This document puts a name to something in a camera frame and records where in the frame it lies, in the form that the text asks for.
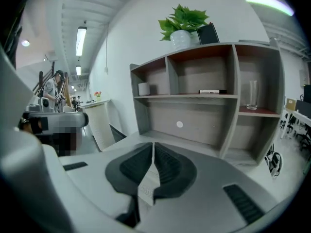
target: white cup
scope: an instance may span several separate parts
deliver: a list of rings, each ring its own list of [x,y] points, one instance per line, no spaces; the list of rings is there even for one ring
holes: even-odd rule
[[[139,83],[138,84],[138,93],[140,96],[150,95],[150,87],[148,83]]]

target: desk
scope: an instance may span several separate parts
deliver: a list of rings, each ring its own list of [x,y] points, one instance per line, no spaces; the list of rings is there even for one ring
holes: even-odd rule
[[[105,104],[110,100],[96,101],[80,106],[88,115],[89,125],[101,151],[116,143],[109,125]]]
[[[310,119],[310,118],[306,117],[305,115],[303,115],[303,114],[301,114],[301,113],[299,113],[299,112],[297,112],[297,111],[292,111],[292,110],[287,109],[287,108],[284,108],[284,110],[286,110],[286,111],[288,112],[288,116],[287,116],[287,118],[286,118],[286,122],[285,122],[285,126],[284,126],[284,129],[283,129],[283,132],[282,132],[282,134],[281,134],[281,139],[283,139],[283,137],[284,137],[284,134],[285,134],[286,129],[287,129],[288,122],[289,122],[289,120],[290,120],[290,118],[291,118],[291,114],[292,114],[295,118],[297,118],[298,120],[300,120],[301,122],[304,122],[305,124],[307,124],[308,126],[311,127],[311,119]]]

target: drinking glass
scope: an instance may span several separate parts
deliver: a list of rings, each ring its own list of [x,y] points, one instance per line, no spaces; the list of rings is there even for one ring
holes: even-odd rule
[[[258,102],[258,81],[250,80],[249,82],[249,93],[246,99],[246,107],[249,110],[256,110]]]

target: ceiling light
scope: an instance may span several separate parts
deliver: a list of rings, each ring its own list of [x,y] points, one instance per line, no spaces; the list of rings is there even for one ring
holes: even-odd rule
[[[76,66],[77,75],[81,75],[81,67]]]
[[[28,40],[24,40],[21,42],[21,44],[24,46],[24,47],[27,47],[30,45],[30,42]]]
[[[84,38],[86,36],[86,27],[79,27],[77,33],[77,43],[76,43],[76,55],[82,56]]]
[[[275,8],[277,10],[284,12],[289,16],[292,16],[294,14],[294,11],[289,6],[283,4],[282,2],[279,2],[278,0],[246,0],[246,1]]]

